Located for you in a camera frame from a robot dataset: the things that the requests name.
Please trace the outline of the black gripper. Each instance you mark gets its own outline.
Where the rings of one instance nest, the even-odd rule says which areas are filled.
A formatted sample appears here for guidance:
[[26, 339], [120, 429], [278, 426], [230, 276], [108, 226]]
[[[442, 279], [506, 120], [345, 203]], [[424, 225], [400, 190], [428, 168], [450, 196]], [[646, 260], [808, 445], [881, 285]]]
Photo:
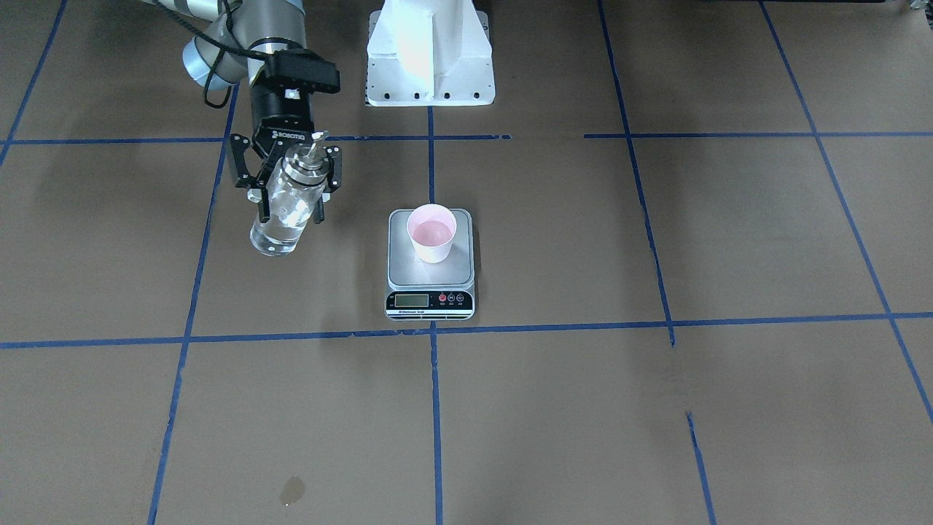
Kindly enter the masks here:
[[[229, 175], [233, 185], [247, 191], [247, 199], [257, 204], [260, 224], [270, 220], [268, 182], [270, 171], [263, 164], [259, 175], [252, 175], [246, 152], [252, 146], [263, 163], [276, 163], [284, 150], [294, 144], [313, 143], [312, 92], [269, 85], [250, 87], [252, 104], [252, 142], [239, 133], [229, 135]], [[314, 203], [314, 224], [324, 221], [324, 204], [341, 187], [343, 150], [328, 146], [324, 150], [324, 186]]]

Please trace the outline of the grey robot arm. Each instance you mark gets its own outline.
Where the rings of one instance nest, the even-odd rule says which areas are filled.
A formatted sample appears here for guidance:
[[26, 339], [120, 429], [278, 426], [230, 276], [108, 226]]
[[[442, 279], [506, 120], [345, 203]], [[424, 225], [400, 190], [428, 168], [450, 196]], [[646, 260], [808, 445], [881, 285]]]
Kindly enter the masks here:
[[231, 176], [257, 199], [260, 225], [286, 213], [320, 222], [324, 193], [340, 186], [340, 161], [320, 145], [314, 94], [340, 92], [336, 64], [306, 47], [300, 1], [157, 1], [191, 33], [182, 59], [204, 93], [230, 92], [247, 80], [252, 136], [230, 137]]

